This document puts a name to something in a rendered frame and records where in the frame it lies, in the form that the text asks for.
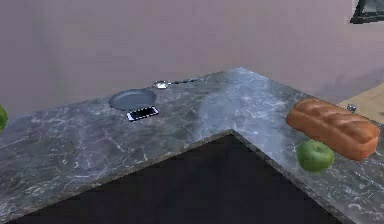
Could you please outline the grey marble worktop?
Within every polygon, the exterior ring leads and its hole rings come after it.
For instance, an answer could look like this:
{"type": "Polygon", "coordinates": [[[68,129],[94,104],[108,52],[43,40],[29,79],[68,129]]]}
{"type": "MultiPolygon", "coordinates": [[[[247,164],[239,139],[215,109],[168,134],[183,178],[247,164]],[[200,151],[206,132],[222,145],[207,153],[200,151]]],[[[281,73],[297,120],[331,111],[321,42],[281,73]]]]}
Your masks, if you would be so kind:
{"type": "Polygon", "coordinates": [[[305,93],[244,68],[159,90],[131,122],[97,98],[19,116],[0,133],[0,224],[232,134],[343,224],[384,224],[384,127],[375,154],[304,171],[285,118],[305,93]]]}

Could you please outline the black and white phone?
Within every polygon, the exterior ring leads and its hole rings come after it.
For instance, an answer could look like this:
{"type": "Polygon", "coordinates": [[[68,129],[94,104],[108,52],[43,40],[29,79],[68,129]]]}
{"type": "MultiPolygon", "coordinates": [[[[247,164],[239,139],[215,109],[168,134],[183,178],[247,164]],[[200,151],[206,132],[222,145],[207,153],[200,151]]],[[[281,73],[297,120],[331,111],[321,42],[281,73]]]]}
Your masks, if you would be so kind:
{"type": "Polygon", "coordinates": [[[128,112],[126,116],[129,121],[134,122],[134,121],[145,119],[158,114],[159,114],[159,111],[154,106],[150,106],[150,107],[145,107],[135,111],[128,112]]]}

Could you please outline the grey round plate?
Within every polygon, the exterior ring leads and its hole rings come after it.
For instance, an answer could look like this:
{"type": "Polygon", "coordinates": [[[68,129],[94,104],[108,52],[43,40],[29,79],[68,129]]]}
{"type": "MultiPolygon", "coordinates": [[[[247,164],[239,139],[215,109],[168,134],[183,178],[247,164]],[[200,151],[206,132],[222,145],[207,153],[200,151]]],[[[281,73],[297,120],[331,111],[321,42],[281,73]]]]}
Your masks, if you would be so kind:
{"type": "Polygon", "coordinates": [[[138,110],[152,106],[156,94],[147,89],[131,89],[114,94],[108,101],[111,108],[122,111],[138,110]]]}

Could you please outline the green apple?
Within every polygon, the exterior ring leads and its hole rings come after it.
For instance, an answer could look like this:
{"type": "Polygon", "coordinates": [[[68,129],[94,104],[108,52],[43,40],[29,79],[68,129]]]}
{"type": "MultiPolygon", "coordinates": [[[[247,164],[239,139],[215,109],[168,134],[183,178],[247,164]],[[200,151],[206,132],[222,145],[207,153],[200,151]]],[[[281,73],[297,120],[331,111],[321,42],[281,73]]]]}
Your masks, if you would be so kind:
{"type": "Polygon", "coordinates": [[[308,172],[321,172],[328,169],[335,160],[334,152],[324,143],[307,140],[296,150],[299,165],[308,172]]]}

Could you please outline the brown bread loaf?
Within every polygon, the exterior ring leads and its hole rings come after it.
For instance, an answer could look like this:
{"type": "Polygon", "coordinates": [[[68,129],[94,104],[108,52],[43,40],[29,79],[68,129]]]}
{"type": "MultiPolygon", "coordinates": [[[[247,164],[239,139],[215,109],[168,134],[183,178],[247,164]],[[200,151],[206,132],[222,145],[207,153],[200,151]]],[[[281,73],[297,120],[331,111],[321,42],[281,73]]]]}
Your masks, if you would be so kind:
{"type": "Polygon", "coordinates": [[[286,123],[355,161],[375,153],[380,136],[380,129],[363,116],[316,98],[298,101],[286,123]]]}

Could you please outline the green round fruit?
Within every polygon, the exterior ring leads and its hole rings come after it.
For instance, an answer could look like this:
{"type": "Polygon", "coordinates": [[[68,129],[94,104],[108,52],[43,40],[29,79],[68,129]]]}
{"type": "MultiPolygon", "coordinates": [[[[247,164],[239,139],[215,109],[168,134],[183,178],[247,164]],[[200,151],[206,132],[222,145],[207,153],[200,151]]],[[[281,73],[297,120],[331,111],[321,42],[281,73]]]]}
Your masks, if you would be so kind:
{"type": "Polygon", "coordinates": [[[0,132],[4,130],[8,122],[8,116],[6,110],[0,104],[0,132]]]}

